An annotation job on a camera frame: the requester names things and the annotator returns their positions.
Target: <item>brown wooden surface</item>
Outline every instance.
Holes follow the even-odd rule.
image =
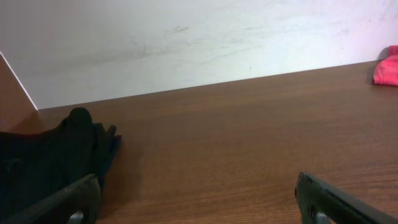
[[[300,171],[398,217],[398,88],[375,64],[80,105],[123,135],[98,223],[300,223]]]
[[[35,112],[36,109],[0,55],[0,131],[13,131],[15,126]]]

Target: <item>red cloth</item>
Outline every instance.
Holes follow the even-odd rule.
[[[390,46],[388,54],[374,70],[373,80],[378,85],[398,86],[398,45]]]

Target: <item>brown wooden panel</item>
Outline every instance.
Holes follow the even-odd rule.
[[[13,127],[36,110],[0,55],[0,131]]]
[[[123,135],[98,223],[300,223],[300,171],[398,217],[398,88],[375,64],[79,105]]]

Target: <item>dark garment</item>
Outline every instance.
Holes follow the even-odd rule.
[[[121,138],[115,132],[75,108],[44,133],[0,133],[0,220],[88,174],[103,184]]]

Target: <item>wood grain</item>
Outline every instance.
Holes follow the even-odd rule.
[[[375,64],[77,105],[123,135],[98,223],[300,223],[300,171],[398,217],[398,88]]]
[[[0,54],[0,131],[14,131],[36,109]]]

